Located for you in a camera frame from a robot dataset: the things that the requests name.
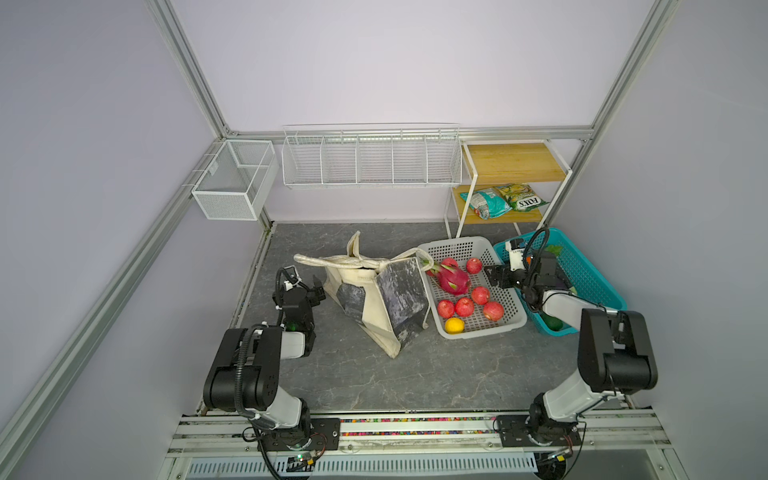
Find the cream canvas grocery bag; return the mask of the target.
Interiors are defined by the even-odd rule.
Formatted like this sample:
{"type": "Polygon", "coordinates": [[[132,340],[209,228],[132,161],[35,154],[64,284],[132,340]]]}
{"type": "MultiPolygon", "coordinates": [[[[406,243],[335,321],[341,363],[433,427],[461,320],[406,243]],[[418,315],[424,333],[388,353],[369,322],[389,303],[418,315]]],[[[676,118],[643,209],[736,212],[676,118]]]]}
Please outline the cream canvas grocery bag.
{"type": "Polygon", "coordinates": [[[425,275],[435,261],[421,248],[411,248],[391,259],[368,257],[360,252],[360,236],[359,231],[352,235],[342,255],[296,254],[294,260],[324,269],[326,294],[394,359],[428,327],[430,300],[425,275]]]}

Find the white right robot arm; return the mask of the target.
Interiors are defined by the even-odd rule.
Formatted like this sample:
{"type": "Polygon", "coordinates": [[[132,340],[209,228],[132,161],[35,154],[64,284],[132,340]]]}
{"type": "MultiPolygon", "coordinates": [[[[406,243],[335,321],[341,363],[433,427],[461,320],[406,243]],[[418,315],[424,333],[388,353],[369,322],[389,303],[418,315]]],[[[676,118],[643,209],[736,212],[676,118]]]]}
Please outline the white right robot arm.
{"type": "Polygon", "coordinates": [[[570,441],[582,414],[604,401],[651,390],[659,377],[643,315],[583,297],[549,247],[550,234],[543,227],[527,240],[507,241],[506,262],[485,269],[493,286],[517,290],[530,311],[578,332],[575,372],[537,395],[519,425],[540,446],[570,441]]]}

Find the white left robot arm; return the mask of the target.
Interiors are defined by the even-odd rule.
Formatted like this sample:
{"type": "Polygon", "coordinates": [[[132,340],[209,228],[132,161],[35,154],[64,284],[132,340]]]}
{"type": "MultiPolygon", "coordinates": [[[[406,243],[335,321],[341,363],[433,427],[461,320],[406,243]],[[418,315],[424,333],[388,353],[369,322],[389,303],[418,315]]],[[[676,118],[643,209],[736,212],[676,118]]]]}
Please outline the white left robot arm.
{"type": "Polygon", "coordinates": [[[203,385],[204,406],[246,419],[256,440],[288,449],[309,446],[309,407],[280,386],[280,365],[310,355],[316,340],[313,308],[325,298],[317,278],[308,285],[294,266],[279,269],[276,320],[225,331],[203,385]]]}

